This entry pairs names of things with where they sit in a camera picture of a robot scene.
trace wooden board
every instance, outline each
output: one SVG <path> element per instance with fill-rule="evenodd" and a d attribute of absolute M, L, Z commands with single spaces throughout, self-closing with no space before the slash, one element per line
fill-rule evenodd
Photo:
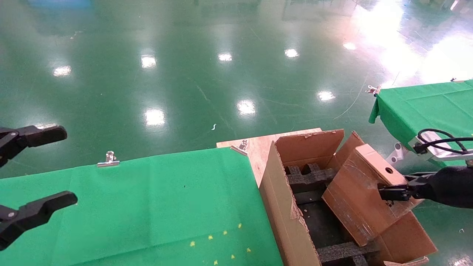
<path fill-rule="evenodd" d="M 282 137 L 282 136 L 308 134 L 308 133 L 315 133 L 315 132 L 320 132 L 320 131 L 322 131 L 320 128 L 314 128 L 314 129 L 299 130 L 299 131 L 247 139 L 248 148 L 246 149 L 246 152 L 248 152 L 248 157 L 250 158 L 250 163 L 253 169 L 254 178 L 256 179 L 256 183 L 258 184 L 258 187 L 260 186 L 261 178 L 263 177 L 264 169 L 266 168 L 266 162 L 268 161 L 268 153 L 269 153 L 271 142 L 275 142 L 276 140 L 278 140 L 279 137 Z M 218 142 L 217 148 L 230 147 L 231 145 L 238 147 L 240 146 L 241 141 L 243 140 L 245 139 L 227 141 L 227 142 Z"/>

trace robotic arm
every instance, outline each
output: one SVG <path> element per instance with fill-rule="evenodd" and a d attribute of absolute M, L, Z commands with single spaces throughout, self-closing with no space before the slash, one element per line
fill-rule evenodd
<path fill-rule="evenodd" d="M 0 128 L 0 167 L 26 147 L 37 147 L 67 138 L 62 126 L 38 129 L 27 126 L 18 129 Z M 27 230 L 46 224 L 52 214 L 77 203 L 70 191 L 63 191 L 21 206 L 18 210 L 0 205 L 0 251 L 10 246 Z"/>
<path fill-rule="evenodd" d="M 448 136 L 442 139 L 437 133 Z M 415 173 L 404 176 L 406 185 L 379 187 L 384 200 L 408 201 L 430 199 L 445 205 L 473 209 L 473 150 L 467 150 L 461 141 L 473 138 L 455 138 L 451 134 L 437 130 L 424 129 L 409 142 L 414 151 L 424 159 L 437 161 L 465 160 L 466 166 L 448 166 L 438 172 Z M 452 149 L 447 142 L 456 142 L 460 151 Z"/>

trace cardboard box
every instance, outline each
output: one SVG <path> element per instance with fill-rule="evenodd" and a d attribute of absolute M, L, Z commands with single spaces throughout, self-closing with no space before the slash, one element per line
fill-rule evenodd
<path fill-rule="evenodd" d="M 391 212 L 392 215 L 388 215 L 386 218 L 383 216 L 386 214 L 384 207 L 390 209 L 386 205 L 386 201 L 381 200 L 379 194 L 377 195 L 379 198 L 376 198 L 371 191 L 374 191 L 374 188 L 363 187 L 363 184 L 371 186 L 373 180 L 387 183 L 402 182 L 402 175 L 393 169 L 393 176 L 387 176 L 387 180 L 384 180 L 384 173 L 380 173 L 382 171 L 378 171 L 377 167 L 368 167 L 367 165 L 370 165 L 371 160 L 374 160 L 381 167 L 384 164 L 379 161 L 379 154 L 376 153 L 379 156 L 378 158 L 368 145 L 364 145 L 364 142 L 355 132 L 337 151 L 343 137 L 343 130 L 333 130 L 280 137 L 276 143 L 271 144 L 260 192 L 284 264 L 286 266 L 321 265 L 314 243 L 310 238 L 309 229 L 304 221 L 303 213 L 296 204 L 284 169 L 288 166 L 302 167 L 308 163 L 316 163 L 321 169 L 334 168 L 339 171 L 329 185 L 331 198 L 329 199 L 327 193 L 324 194 L 324 200 L 327 202 L 330 202 L 330 200 L 332 202 L 344 201 L 342 207 L 336 204 L 330 206 L 330 203 L 328 205 L 335 214 L 338 213 L 339 220 L 350 234 L 358 238 L 361 244 L 365 243 L 361 239 L 372 239 L 376 242 L 380 248 L 380 260 L 386 261 L 386 264 L 388 264 L 388 261 L 404 264 L 437 251 L 414 214 L 410 211 L 417 202 L 400 204 Z M 354 184 L 353 178 L 358 180 L 359 184 Z M 343 195 L 347 188 L 344 182 L 349 182 L 350 186 L 359 191 L 355 194 Z M 368 198 L 356 202 L 355 198 L 357 196 Z M 361 214 L 358 213 L 363 206 L 368 209 L 362 210 Z M 340 219 L 344 215 L 341 210 L 348 210 L 349 213 L 357 214 L 353 216 L 356 219 Z M 370 213 L 374 213 L 376 219 L 382 218 L 379 225 L 371 224 L 373 221 L 378 222 L 378 220 L 366 216 Z M 372 230 L 368 235 L 363 235 L 359 233 L 359 231 L 362 231 L 359 228 L 362 228 L 363 224 L 366 225 L 366 222 Z M 416 262 L 416 265 L 425 263 L 427 260 L 427 258 L 423 258 Z"/>

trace metal bracket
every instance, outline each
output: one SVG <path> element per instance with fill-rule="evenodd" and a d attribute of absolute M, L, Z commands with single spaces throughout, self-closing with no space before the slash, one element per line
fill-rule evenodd
<path fill-rule="evenodd" d="M 248 149 L 248 140 L 241 141 L 241 144 L 238 147 L 235 145 L 231 145 L 230 148 L 240 154 L 248 156 L 248 152 L 246 151 Z"/>
<path fill-rule="evenodd" d="M 105 162 L 97 163 L 97 167 L 107 167 L 119 165 L 120 161 L 116 161 L 115 153 L 113 151 L 107 151 L 105 155 Z"/>
<path fill-rule="evenodd" d="M 423 132 L 422 137 L 428 142 L 442 139 L 437 133 L 432 132 L 432 131 Z M 415 147 L 416 145 L 424 144 L 424 142 L 418 139 L 417 136 L 415 136 L 411 141 L 409 141 L 408 144 L 411 147 Z M 439 143 L 437 145 L 444 148 L 449 148 L 449 149 L 452 148 L 447 143 Z M 458 153 L 444 151 L 442 149 L 437 149 L 435 147 L 430 146 L 430 147 L 427 147 L 427 150 L 424 153 L 417 153 L 417 155 L 423 158 L 424 160 L 429 160 L 429 159 L 433 159 L 435 161 L 471 160 L 473 159 L 473 150 L 468 150 L 468 151 L 470 151 L 471 153 L 458 154 Z"/>
<path fill-rule="evenodd" d="M 396 162 L 404 159 L 404 156 L 409 152 L 400 142 L 394 144 L 394 151 L 389 154 L 386 161 L 390 165 L 394 165 Z"/>

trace green cloth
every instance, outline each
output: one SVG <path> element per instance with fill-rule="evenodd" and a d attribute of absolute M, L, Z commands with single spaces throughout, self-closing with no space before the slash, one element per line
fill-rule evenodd
<path fill-rule="evenodd" d="M 0 265 L 282 266 L 248 157 L 230 148 L 0 179 L 0 203 L 64 190 L 78 205 L 23 234 Z"/>
<path fill-rule="evenodd" d="M 382 89 L 376 97 L 369 122 L 374 124 L 379 115 L 391 135 L 406 147 L 424 128 L 440 129 L 455 137 L 471 137 L 472 100 L 473 80 Z M 473 142 L 463 144 L 467 149 L 473 149 Z M 454 142 L 449 145 L 459 149 Z M 434 163 L 440 167 L 464 165 L 463 161 Z"/>

